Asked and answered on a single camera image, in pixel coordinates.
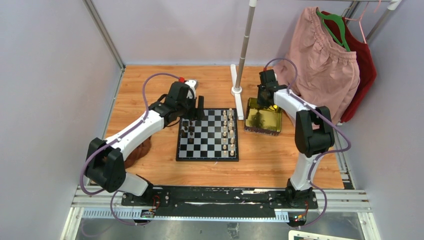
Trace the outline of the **black white chess board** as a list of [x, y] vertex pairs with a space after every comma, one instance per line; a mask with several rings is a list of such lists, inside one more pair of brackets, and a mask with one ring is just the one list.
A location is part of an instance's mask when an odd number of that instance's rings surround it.
[[[223, 111], [227, 111], [227, 120], [223, 118]], [[205, 108], [203, 120], [194, 121], [194, 137], [181, 138], [184, 126], [189, 126], [188, 119], [179, 121], [176, 158], [178, 162], [238, 162], [238, 124], [237, 111], [233, 109], [233, 116], [228, 116], [229, 108]], [[230, 156], [230, 144], [234, 144], [234, 156]], [[227, 157], [223, 157], [223, 145], [227, 145]]]

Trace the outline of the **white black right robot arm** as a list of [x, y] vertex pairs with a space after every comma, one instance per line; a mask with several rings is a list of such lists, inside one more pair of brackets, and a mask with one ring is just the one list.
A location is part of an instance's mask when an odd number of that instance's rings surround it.
[[295, 121], [294, 142], [299, 152], [293, 175], [285, 188], [286, 204], [298, 209], [312, 196], [312, 180], [323, 153], [335, 143], [330, 110], [301, 99], [286, 85], [280, 85], [272, 69], [259, 73], [257, 104], [261, 108], [276, 105]]

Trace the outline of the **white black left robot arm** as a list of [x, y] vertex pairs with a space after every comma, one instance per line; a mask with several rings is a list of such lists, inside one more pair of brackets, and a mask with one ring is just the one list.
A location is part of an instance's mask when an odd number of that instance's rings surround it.
[[125, 161], [145, 140], [177, 119], [203, 118], [203, 96], [196, 96], [195, 79], [172, 83], [169, 92], [148, 107], [136, 121], [115, 135], [102, 140], [93, 139], [88, 148], [82, 177], [98, 184], [104, 191], [121, 191], [134, 195], [140, 206], [153, 201], [153, 185], [145, 178], [127, 172]]

